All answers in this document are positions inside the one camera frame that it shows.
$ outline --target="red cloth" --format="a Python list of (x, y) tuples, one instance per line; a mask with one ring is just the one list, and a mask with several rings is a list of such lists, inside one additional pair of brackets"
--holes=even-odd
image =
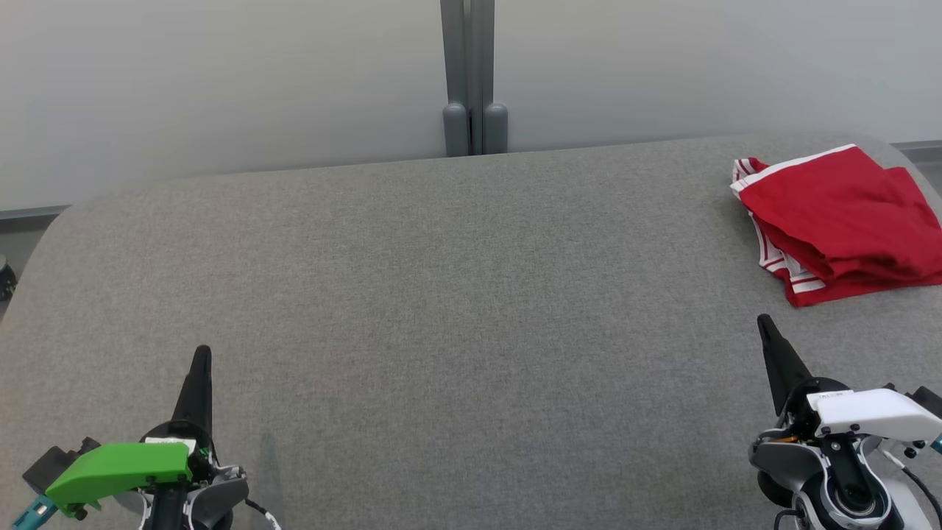
[(942, 284), (942, 228), (905, 169), (845, 145), (774, 166), (744, 158), (733, 173), (760, 265), (794, 306)]

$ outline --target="gray fabric surface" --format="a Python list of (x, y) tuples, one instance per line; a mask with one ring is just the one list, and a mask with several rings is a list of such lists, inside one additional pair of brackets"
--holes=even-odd
[[(672, 141), (204, 177), (72, 207), (0, 325), (0, 513), (215, 358), (216, 442), (285, 528), (771, 527), (755, 317), (853, 387), (942, 390), (942, 290), (793, 309), (727, 188), (857, 142)], [(942, 201), (916, 174), (936, 211)], [(942, 493), (938, 461), (915, 471)], [(235, 528), (264, 528), (239, 508)], [(84, 526), (132, 528), (107, 502)]]

